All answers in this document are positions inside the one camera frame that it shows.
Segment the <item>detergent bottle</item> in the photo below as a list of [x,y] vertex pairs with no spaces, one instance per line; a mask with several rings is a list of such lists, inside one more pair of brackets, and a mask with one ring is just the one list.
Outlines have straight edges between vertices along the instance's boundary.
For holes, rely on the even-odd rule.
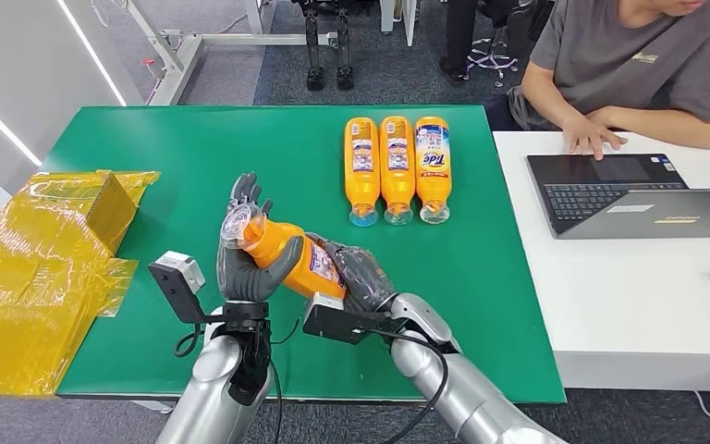
[[377,126],[367,117],[355,117],[344,128],[344,188],[352,204],[349,221],[369,227],[377,221],[380,156]]
[[293,236],[302,236],[300,259],[284,279],[284,284],[306,298],[319,291],[332,298],[344,299],[344,281],[330,256],[300,227],[271,221],[256,205],[244,203],[227,215],[221,236],[227,248],[245,251],[260,268],[272,264]]
[[412,220],[410,201],[415,195],[415,144],[405,117],[386,117],[380,125],[380,178],[387,209],[385,221],[407,225]]
[[441,224],[450,216],[447,197],[453,187],[447,123],[440,117],[422,117],[415,123],[416,188],[423,202],[421,219]]

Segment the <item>laptop keyboard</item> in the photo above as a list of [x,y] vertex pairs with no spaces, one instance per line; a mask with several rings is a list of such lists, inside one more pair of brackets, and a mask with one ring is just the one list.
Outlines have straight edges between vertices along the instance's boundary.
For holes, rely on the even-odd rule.
[[557,220],[583,220],[609,206],[629,190],[685,190],[682,183],[619,185],[545,185]]

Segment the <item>green table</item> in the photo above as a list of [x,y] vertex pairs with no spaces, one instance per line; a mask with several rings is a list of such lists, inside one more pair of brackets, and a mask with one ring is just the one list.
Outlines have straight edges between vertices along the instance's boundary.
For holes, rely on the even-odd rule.
[[[348,119],[437,115],[450,126],[452,215],[431,226],[348,220],[342,172]],[[139,259],[116,317],[99,318],[58,394],[105,397],[181,393],[196,352],[172,353],[181,324],[146,266],[167,250],[194,256],[208,283],[203,309],[222,302],[214,262],[233,180],[258,172],[272,218],[370,249],[399,290],[415,292],[448,321],[467,356],[512,401],[564,401],[554,356],[480,106],[91,107],[72,119],[45,170],[158,170],[118,257]],[[380,203],[380,214],[384,203]],[[274,339],[305,300],[285,288],[270,300]],[[274,347],[282,391],[296,399],[418,400],[385,344],[357,347],[297,332]]]

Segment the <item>bottle label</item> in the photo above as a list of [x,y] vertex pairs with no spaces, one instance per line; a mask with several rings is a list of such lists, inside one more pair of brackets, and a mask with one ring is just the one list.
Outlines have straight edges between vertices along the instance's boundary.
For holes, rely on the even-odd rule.
[[387,140],[387,169],[410,170],[410,157],[407,154],[407,139]]
[[387,132],[387,169],[410,170],[410,157],[407,152],[407,126],[402,121],[388,121]]
[[447,128],[442,125],[423,125],[418,128],[416,143],[420,176],[448,178],[450,143]]
[[352,171],[356,173],[374,171],[372,132],[369,127],[367,123],[352,125]]
[[344,288],[344,282],[336,270],[333,260],[322,247],[312,242],[312,260],[309,263],[309,269],[323,278],[336,282],[339,287]]
[[366,139],[352,141],[352,171],[374,171],[372,141]]

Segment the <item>transparent bottle cap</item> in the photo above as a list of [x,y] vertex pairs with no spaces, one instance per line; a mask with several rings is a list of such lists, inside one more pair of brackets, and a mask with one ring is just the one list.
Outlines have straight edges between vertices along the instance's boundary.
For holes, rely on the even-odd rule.
[[370,227],[377,221],[377,212],[372,205],[359,204],[352,207],[349,222],[355,227]]
[[430,202],[421,208],[421,219],[429,224],[441,224],[450,217],[450,209],[441,202]]
[[385,210],[385,221],[391,225],[407,225],[414,214],[406,203],[391,203]]
[[244,241],[243,232],[251,219],[259,214],[260,209],[248,203],[242,203],[233,208],[222,223],[220,237],[225,246],[233,249],[241,248]]

